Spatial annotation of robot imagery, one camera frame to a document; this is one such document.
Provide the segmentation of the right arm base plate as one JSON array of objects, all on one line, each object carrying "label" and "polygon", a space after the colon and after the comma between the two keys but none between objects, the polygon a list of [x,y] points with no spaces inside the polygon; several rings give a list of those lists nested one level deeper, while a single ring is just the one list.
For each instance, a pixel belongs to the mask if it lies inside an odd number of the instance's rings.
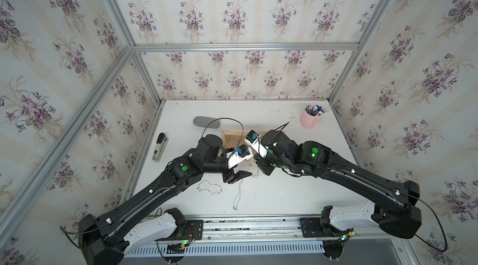
[{"label": "right arm base plate", "polygon": [[321,224],[320,218],[301,218],[299,223],[303,238],[333,238],[345,241],[354,235],[353,229],[342,231],[331,224]]}]

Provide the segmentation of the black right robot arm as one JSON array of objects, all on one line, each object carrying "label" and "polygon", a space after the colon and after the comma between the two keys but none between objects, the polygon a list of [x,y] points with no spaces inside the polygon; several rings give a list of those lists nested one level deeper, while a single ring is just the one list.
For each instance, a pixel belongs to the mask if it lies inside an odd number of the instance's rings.
[{"label": "black right robot arm", "polygon": [[397,238],[411,239],[422,224],[416,207],[419,185],[413,181],[396,182],[362,169],[316,141],[297,144],[279,130],[260,137],[250,133],[256,150],[256,163],[265,175],[276,168],[294,177],[311,176],[342,185],[374,204],[370,219]]}]

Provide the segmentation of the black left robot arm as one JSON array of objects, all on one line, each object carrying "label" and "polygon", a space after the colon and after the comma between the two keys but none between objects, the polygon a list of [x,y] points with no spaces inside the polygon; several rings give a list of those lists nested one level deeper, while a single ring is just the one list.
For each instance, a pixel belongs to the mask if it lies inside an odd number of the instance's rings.
[{"label": "black left robot arm", "polygon": [[220,173],[223,181],[234,184],[250,172],[234,167],[253,154],[249,147],[225,149],[213,134],[199,139],[196,148],[168,163],[164,171],[143,190],[100,216],[86,215],[78,224],[78,246],[88,265],[117,265],[133,246],[130,235],[141,220],[164,202],[200,182],[205,173]]}]

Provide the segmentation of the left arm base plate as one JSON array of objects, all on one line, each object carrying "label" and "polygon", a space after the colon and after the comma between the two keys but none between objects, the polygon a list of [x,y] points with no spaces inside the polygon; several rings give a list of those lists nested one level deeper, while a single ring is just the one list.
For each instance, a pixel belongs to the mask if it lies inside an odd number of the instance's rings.
[{"label": "left arm base plate", "polygon": [[167,238],[158,238],[156,241],[197,241],[202,239],[204,220],[188,220],[183,226],[177,228]]}]

